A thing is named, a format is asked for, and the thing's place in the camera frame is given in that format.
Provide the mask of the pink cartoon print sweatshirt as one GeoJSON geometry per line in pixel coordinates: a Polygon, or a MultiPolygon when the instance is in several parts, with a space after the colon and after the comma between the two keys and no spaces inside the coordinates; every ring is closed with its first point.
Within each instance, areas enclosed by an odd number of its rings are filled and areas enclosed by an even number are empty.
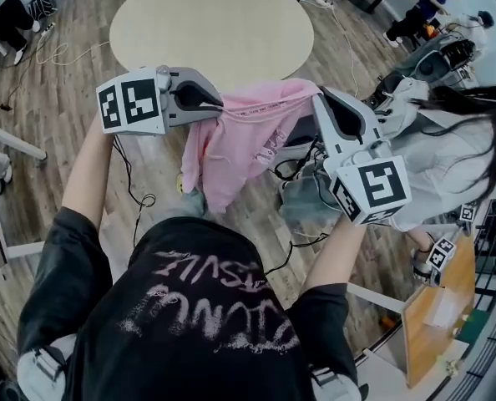
{"type": "Polygon", "coordinates": [[[220,116],[193,123],[182,157],[182,187],[200,187],[210,212],[224,213],[247,180],[275,160],[321,92],[312,81],[265,81],[222,94],[220,116]]]}

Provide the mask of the black patterned bag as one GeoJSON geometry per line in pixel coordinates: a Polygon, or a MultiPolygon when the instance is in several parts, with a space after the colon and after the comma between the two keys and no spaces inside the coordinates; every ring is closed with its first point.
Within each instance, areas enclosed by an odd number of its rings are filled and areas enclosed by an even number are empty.
{"type": "Polygon", "coordinates": [[[47,18],[57,12],[56,0],[31,0],[28,4],[28,11],[34,20],[47,18]]]}

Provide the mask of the person's grey jeans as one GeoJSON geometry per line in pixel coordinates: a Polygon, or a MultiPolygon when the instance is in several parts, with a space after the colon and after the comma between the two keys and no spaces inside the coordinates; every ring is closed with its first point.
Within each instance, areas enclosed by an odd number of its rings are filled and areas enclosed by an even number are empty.
{"type": "Polygon", "coordinates": [[[197,189],[193,189],[189,193],[183,193],[176,215],[206,219],[207,202],[204,194],[197,189]]]}

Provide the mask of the person's left forearm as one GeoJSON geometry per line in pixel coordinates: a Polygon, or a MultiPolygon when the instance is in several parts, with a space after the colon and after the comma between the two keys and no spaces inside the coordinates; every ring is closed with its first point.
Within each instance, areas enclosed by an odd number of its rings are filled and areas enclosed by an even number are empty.
{"type": "Polygon", "coordinates": [[[86,217],[98,230],[104,212],[114,137],[103,132],[96,114],[73,163],[62,207],[86,217]]]}

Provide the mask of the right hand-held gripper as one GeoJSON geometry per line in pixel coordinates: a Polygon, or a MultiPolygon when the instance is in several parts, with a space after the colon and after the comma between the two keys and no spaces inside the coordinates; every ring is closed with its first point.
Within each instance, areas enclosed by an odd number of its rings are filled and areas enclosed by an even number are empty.
{"type": "Polygon", "coordinates": [[[323,168],[330,193],[355,226],[386,220],[412,199],[403,157],[382,138],[371,108],[337,89],[321,91],[312,103],[328,153],[323,168]]]}

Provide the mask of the wooden desk with white legs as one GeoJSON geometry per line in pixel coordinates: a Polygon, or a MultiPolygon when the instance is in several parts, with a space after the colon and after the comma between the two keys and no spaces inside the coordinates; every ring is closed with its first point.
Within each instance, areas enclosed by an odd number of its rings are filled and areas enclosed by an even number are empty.
{"type": "Polygon", "coordinates": [[[439,287],[421,286],[405,302],[353,283],[347,290],[398,314],[402,321],[405,347],[405,381],[414,388],[447,352],[473,309],[475,295],[475,254],[473,238],[462,232],[455,241],[455,253],[441,275],[439,287]]]}

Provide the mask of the person's black printed t-shirt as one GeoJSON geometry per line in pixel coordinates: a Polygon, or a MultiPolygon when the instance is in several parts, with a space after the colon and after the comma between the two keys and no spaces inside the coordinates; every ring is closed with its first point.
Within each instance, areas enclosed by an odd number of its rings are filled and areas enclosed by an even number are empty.
{"type": "Polygon", "coordinates": [[[29,401],[362,401],[344,284],[284,308],[255,246],[176,216],[113,279],[97,229],[55,217],[18,323],[29,401]]]}

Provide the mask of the person's right forearm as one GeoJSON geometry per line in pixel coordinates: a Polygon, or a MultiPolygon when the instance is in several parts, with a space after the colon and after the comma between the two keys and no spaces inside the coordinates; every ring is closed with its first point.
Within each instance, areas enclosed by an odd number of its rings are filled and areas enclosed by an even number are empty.
{"type": "Polygon", "coordinates": [[[366,226],[355,226],[346,216],[341,216],[316,256],[301,293],[315,287],[347,284],[366,231],[366,226]]]}

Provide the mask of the black metal railing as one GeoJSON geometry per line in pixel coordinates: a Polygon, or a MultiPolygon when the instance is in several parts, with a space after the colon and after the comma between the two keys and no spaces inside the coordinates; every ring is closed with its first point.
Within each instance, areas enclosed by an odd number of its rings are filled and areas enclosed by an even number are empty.
{"type": "Polygon", "coordinates": [[[458,335],[468,348],[458,383],[447,401],[471,401],[479,385],[493,375],[496,360],[496,200],[488,206],[477,230],[473,309],[458,335]]]}

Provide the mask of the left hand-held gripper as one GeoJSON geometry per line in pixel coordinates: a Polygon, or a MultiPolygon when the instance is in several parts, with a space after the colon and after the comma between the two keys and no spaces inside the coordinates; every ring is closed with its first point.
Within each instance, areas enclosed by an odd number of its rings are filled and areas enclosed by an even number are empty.
{"type": "Polygon", "coordinates": [[[167,93],[179,107],[170,112],[170,127],[216,119],[223,101],[215,86],[198,70],[188,67],[141,68],[121,74],[96,88],[105,134],[163,135],[167,93]]]}

